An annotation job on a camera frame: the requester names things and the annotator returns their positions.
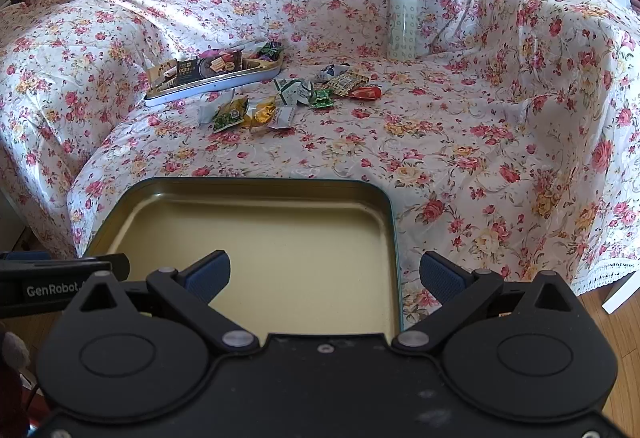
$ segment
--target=screw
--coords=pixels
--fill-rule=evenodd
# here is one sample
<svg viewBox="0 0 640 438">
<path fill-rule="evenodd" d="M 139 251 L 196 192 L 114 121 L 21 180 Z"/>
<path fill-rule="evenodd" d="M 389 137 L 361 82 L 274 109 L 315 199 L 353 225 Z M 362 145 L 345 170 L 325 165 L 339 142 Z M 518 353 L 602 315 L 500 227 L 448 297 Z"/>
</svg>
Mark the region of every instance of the screw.
<svg viewBox="0 0 640 438">
<path fill-rule="evenodd" d="M 232 348 L 244 348 L 254 342 L 254 336 L 245 330 L 232 330 L 222 336 L 222 342 Z"/>
<path fill-rule="evenodd" d="M 328 354 L 333 353 L 335 348 L 331 344 L 320 344 L 318 346 L 318 352 Z"/>
<path fill-rule="evenodd" d="M 398 335 L 398 342 L 408 348 L 419 348 L 429 343 L 429 336 L 417 330 L 408 330 Z"/>
</svg>

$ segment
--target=sofa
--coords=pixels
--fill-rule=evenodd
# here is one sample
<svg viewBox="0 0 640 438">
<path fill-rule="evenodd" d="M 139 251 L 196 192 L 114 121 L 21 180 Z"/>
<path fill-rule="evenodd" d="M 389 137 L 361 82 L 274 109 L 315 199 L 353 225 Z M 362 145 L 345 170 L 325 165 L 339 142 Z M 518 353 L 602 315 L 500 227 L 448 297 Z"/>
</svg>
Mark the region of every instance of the sofa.
<svg viewBox="0 0 640 438">
<path fill-rule="evenodd" d="M 419 0 L 418 57 L 385 58 L 388 0 L 33 0 L 0 11 L 0 180 L 39 239 L 82 255 L 150 177 L 363 180 L 390 197 L 404 321 L 438 251 L 583 293 L 640 269 L 640 23 L 607 0 Z M 348 62 L 375 102 L 300 106 L 284 131 L 198 125 L 212 96 L 146 107 L 145 70 L 252 39 L 282 76 Z M 269 96 L 273 83 L 236 89 Z"/>
</svg>

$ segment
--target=thermos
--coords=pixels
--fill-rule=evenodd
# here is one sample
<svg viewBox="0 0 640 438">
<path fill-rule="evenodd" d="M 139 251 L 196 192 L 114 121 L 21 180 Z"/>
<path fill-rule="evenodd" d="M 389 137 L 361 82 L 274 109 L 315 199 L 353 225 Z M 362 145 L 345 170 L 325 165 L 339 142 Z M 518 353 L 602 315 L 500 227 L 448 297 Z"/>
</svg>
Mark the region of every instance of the thermos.
<svg viewBox="0 0 640 438">
<path fill-rule="evenodd" d="M 415 60 L 418 0 L 389 0 L 389 37 L 386 58 Z"/>
</svg>

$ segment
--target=white furniture leg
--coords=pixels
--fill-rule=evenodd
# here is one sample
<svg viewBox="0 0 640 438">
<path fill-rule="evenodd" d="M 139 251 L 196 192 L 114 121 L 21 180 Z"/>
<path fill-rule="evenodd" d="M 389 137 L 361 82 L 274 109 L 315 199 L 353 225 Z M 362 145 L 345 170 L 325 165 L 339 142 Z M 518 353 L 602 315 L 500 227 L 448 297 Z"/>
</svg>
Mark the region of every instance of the white furniture leg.
<svg viewBox="0 0 640 438">
<path fill-rule="evenodd" d="M 607 313 L 613 313 L 624 301 L 629 299 L 638 288 L 640 288 L 640 270 L 625 275 L 625 277 L 613 283 L 613 288 L 602 307 Z"/>
</svg>

